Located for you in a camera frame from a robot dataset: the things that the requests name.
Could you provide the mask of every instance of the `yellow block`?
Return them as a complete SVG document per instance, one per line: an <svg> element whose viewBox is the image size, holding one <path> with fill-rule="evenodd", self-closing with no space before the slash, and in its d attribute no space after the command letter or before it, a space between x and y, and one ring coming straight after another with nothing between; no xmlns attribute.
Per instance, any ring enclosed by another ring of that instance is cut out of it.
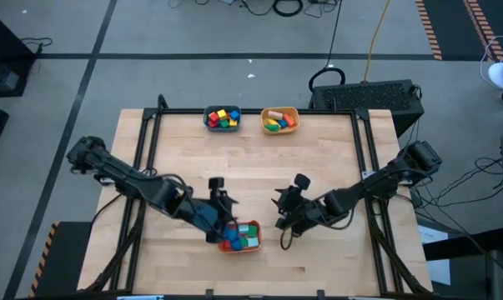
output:
<svg viewBox="0 0 503 300"><path fill-rule="evenodd" d="M225 110L224 110L224 109L222 109L222 110L218 110L217 114L218 114L218 117L219 117L219 119L220 119L221 121L223 121L223 120L227 120L227 113L225 112Z"/></svg>
<svg viewBox="0 0 503 300"><path fill-rule="evenodd" d="M277 121L275 121L273 118L269 118L269 117L268 117L268 118L266 119L266 121L267 121L267 122L268 122L268 124L270 124L270 125L279 125L279 124L277 123Z"/></svg>

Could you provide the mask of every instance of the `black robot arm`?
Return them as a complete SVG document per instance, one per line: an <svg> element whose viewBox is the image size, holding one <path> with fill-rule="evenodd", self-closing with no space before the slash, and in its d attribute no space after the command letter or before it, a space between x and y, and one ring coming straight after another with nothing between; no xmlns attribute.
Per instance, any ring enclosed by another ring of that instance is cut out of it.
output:
<svg viewBox="0 0 503 300"><path fill-rule="evenodd" d="M278 200L272 199L282 215L275 226L283 230L291 228L296 238L316 225L331 227L346 218L361 198L392 198L400 183L414 186L436 173L441 163L429 143L414 142L378 172L371 173L351 187L331 190L314 200L301 196L301 191L309 187L310 180L298 174L295 186L278 189L281 196Z"/></svg>
<svg viewBox="0 0 503 300"><path fill-rule="evenodd" d="M128 198L144 200L170 218L182 219L207 234L208 243L223 239L228 222L234 220L233 203L222 177L210 178L210 199L193 198L193 189L179 176L167 174L151 177L112 156L102 139L82 137L69 151L68 161L76 173L94 173L94 178L111 178L118 192Z"/></svg>

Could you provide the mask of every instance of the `floor line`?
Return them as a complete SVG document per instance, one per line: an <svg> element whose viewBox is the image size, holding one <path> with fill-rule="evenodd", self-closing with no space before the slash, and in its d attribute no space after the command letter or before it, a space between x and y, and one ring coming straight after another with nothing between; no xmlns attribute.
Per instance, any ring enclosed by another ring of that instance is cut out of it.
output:
<svg viewBox="0 0 503 300"><path fill-rule="evenodd" d="M97 62L97 55L101 51L103 40L108 30L108 25L110 24L114 9L116 8L116 2L117 0L110 0L108 3L107 12L105 13L103 23L99 29L98 37L93 45L92 53L90 54L86 70L84 71L83 78L79 84L77 95L71 107L71 111L69 112L68 120L66 121L62 136L60 137L60 143L58 144L53 164L51 165L45 185L43 186L42 194L38 200L38 205L34 211L33 219L28 228L27 236L25 237L21 251L19 252L18 260L14 266L12 276L8 281L7 289L4 293L5 299L15 298L16 293L18 292L19 284L23 278L23 273L25 272L31 251L33 250L34 242L36 241L38 231L42 225L43 215L48 207L54 184L57 181L58 172L60 171L60 166L62 165L64 154L66 153L69 144L69 138L71 137L73 126L77 121L78 112L80 111L84 95L88 89L88 85L90 84L93 69L95 68L95 63Z"/></svg>

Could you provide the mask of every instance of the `wooden table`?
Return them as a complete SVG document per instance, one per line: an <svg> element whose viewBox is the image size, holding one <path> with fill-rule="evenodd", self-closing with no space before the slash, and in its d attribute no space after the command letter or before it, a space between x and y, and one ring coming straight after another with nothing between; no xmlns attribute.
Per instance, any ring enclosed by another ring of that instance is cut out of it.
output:
<svg viewBox="0 0 503 300"><path fill-rule="evenodd" d="M133 162L141 116L142 110L123 110L119 118L112 154L127 163ZM394 125L389 111L370 111L370 116L384 166L399 151ZM134 293L204 294L212 288L216 295L312 296L318 289L327 296L379 295L364 201L346 230L315 227L296 238L288 251L279 246L281 231L274 226L279 217L270 201L279 196L274 189L288 187L296 173L312 181L304 192L308 198L360 180L349 116L302 115L298 130L284 136L264 135L258 115L243 115L240 130L228 134L208 132L201 120L198 114L163 115L154 166L159 173L181 175L200 198L209 196L208 178L225 177L229 196L240 202L233 206L234 215L259 221L262 247L253 253L223 254L205 243L203 232L148 207ZM360 129L366 165L371 166L362 122ZM408 195L408 190L401 188L400 193ZM98 208L115 195L113 187L103 187ZM115 203L95 223L79 288L89 285L114 254L124 203ZM398 254L432 290L412 204L395 197L389 212ZM394 291L390 264L382 253L388 289ZM125 258L120 287L127 267Z"/></svg>

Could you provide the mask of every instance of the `gray floor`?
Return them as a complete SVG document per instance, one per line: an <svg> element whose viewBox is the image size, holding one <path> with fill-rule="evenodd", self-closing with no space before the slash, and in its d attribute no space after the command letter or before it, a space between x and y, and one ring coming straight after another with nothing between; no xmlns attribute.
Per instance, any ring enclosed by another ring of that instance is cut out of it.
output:
<svg viewBox="0 0 503 300"><path fill-rule="evenodd" d="M1 0L0 18L19 37L45 37L46 53L90 53L109 0ZM259 11L265 0L249 2ZM345 0L335 53L367 53L385 0ZM118 0L102 53L326 53L333 14L281 18L250 15L238 3L193 1L170 9L164 0ZM393 1L377 38L376 53L430 54L414 2ZM365 61L332 61L348 83L362 80ZM3 296L28 224L43 189L58 141L86 68L86 60L41 60L23 97L1 98L10 114L0 140L0 298ZM163 93L170 107L227 103L248 107L305 108L307 82L323 60L98 60L70 144L96 135L111 144L123 108L153 106ZM373 61L370 81L410 78L423 88L425 115L419 139L429 141L444 165L429 189L437 193L473 168L480 156L499 156L503 102L479 78L475 62ZM317 84L333 84L323 77ZM400 141L408 139L403 136ZM443 198L452 203L492 193L499 177L477 175ZM64 163L18 296L26 296L49 226L56 220L87 221L100 187L76 177ZM503 195L446 210L475 233L503 227ZM430 210L443 223L444 215Z"/></svg>

